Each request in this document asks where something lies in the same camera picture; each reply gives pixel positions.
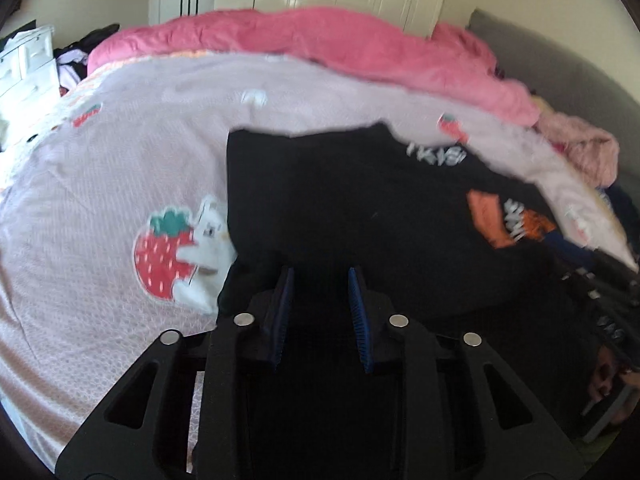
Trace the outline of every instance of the silver screw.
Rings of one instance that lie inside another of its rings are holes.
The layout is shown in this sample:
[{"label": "silver screw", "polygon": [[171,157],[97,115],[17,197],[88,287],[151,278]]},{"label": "silver screw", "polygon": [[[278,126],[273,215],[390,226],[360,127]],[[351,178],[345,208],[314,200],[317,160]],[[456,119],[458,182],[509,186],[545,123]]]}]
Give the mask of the silver screw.
[{"label": "silver screw", "polygon": [[242,314],[238,314],[234,318],[234,323],[238,326],[249,326],[251,323],[255,321],[255,317],[248,312],[243,312]]},{"label": "silver screw", "polygon": [[389,323],[396,328],[404,328],[409,324],[409,319],[402,314],[393,314],[393,316],[389,318]]},{"label": "silver screw", "polygon": [[473,332],[467,332],[462,340],[469,346],[480,346],[482,344],[482,338]]},{"label": "silver screw", "polygon": [[167,330],[160,336],[160,342],[163,345],[173,345],[180,341],[180,333],[175,330]]}]

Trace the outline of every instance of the bed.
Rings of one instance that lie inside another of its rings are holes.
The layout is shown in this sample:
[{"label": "bed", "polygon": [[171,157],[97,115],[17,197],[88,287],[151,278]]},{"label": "bed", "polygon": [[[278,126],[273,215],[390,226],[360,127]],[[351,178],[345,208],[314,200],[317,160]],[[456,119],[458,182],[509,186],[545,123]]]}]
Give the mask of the bed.
[{"label": "bed", "polygon": [[[241,11],[125,31],[92,55],[91,77],[16,156],[0,204],[0,399],[48,468],[159,333],[215,326],[214,310],[149,294],[134,245],[155,214],[197,224],[208,200],[226,200],[233,129],[296,136],[383,120],[437,146],[454,115],[492,170],[538,186],[569,239],[635,266],[612,213],[529,128],[526,87],[495,80],[491,52],[463,31],[431,41],[338,9]],[[197,403],[192,415],[195,428]]]}]

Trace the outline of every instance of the blue bristle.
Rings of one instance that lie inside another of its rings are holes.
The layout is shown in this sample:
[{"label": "blue bristle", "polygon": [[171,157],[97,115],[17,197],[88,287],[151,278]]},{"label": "blue bristle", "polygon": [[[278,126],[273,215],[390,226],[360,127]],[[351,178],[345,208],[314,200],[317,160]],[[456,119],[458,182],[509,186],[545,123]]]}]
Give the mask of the blue bristle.
[{"label": "blue bristle", "polygon": [[287,336],[287,327],[289,325],[289,312],[291,311],[291,300],[293,298],[293,269],[287,271],[278,310],[273,321],[273,336],[271,338],[271,352],[269,361],[276,369],[282,359],[282,350],[284,341]]},{"label": "blue bristle", "polygon": [[364,365],[367,374],[373,372],[373,344],[371,341],[371,330],[367,311],[362,301],[360,285],[355,269],[349,270],[349,307],[351,309],[351,319],[353,319],[353,330],[356,335],[360,362]]}]

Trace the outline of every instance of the bed sheet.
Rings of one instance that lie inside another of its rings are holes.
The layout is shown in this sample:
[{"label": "bed sheet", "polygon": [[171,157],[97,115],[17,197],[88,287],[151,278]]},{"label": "bed sheet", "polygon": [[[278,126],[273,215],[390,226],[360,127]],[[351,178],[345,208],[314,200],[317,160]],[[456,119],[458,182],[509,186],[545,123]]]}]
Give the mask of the bed sheet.
[{"label": "bed sheet", "polygon": [[[562,157],[477,108],[286,56],[201,52],[104,70],[63,103],[62,124],[44,128],[0,205],[0,397],[50,468],[159,333],[214,327],[145,293],[132,248],[153,213],[226,200],[235,128],[299,135],[383,120],[436,146],[451,143],[445,116],[495,171],[538,184],[570,238],[633,265],[617,222]],[[196,403],[192,427],[197,416]]]}]

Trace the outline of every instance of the strawberry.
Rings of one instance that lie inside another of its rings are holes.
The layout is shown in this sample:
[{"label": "strawberry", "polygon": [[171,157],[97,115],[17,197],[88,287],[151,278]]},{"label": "strawberry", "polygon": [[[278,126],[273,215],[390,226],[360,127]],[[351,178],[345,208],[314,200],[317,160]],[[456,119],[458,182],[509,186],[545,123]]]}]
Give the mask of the strawberry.
[{"label": "strawberry", "polygon": [[136,239],[134,265],[145,290],[162,300],[172,300],[176,280],[188,280],[195,266],[176,260],[180,246],[194,245],[188,215],[169,209],[163,216],[152,216],[149,229]]},{"label": "strawberry", "polygon": [[438,126],[443,133],[455,139],[456,142],[468,143],[469,136],[462,131],[460,122],[453,115],[443,114],[438,120]]}]

